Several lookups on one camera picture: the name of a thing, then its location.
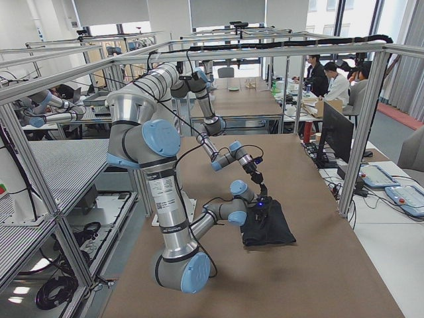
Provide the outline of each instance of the shelf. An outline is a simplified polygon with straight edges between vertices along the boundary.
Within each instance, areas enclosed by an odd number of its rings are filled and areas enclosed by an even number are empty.
[[[106,168],[109,140],[61,140],[30,142],[34,156],[63,214],[69,213],[95,178]],[[9,196],[0,199],[0,222],[13,214]],[[54,217],[38,227],[0,225],[0,292],[54,232]]]
[[[13,214],[10,196],[0,199],[0,223]],[[47,217],[38,227],[4,227],[0,225],[0,292],[13,280],[20,268],[54,232],[53,217]]]
[[[129,211],[136,201],[137,192],[132,192],[128,201],[127,198],[128,195],[119,199],[118,193],[106,195],[100,193],[96,200],[97,207],[93,208],[87,215],[83,215],[77,209],[68,215],[68,222],[73,229],[82,230],[85,224],[94,221],[100,222],[101,224],[101,228],[98,232],[99,236],[95,240],[88,240],[81,247],[91,258],[95,256],[90,266],[90,273],[93,276],[103,263],[104,257],[107,256],[125,224]]]
[[[67,215],[107,167],[109,139],[30,142],[36,161],[59,208]]]

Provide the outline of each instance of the red bottle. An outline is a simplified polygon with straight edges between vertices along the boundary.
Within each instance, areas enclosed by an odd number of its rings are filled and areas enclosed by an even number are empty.
[[[311,130],[312,130],[312,121],[307,121],[305,123],[305,129],[303,130],[303,143],[307,144],[311,141]]]

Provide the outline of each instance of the black shirt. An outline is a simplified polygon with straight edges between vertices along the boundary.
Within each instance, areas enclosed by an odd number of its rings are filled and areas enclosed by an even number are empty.
[[[329,88],[329,81],[324,73],[324,66],[321,63],[316,63],[315,67],[312,68],[310,65],[307,68],[307,78],[305,79],[305,85],[311,84],[311,91],[316,96],[324,96]]]

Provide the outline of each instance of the chair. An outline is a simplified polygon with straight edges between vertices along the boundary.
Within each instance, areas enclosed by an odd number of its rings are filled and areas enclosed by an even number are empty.
[[[403,142],[397,165],[424,186],[424,126]]]
[[[358,126],[358,116],[362,104],[364,103],[365,89],[366,84],[368,83],[367,79],[364,79],[358,82],[350,90],[350,97],[347,106],[343,109],[343,115],[348,116],[349,119],[355,117],[355,128]]]
[[[218,69],[218,78],[233,78],[234,68],[226,67]]]

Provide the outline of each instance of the computer monitor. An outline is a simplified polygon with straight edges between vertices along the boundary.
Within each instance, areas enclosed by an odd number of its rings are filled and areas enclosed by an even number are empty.
[[[352,136],[353,123],[335,108],[324,102],[323,129],[316,159],[318,168],[330,168],[328,167],[328,157],[324,153],[325,143],[333,149],[336,158],[340,158],[346,163],[349,162]]]

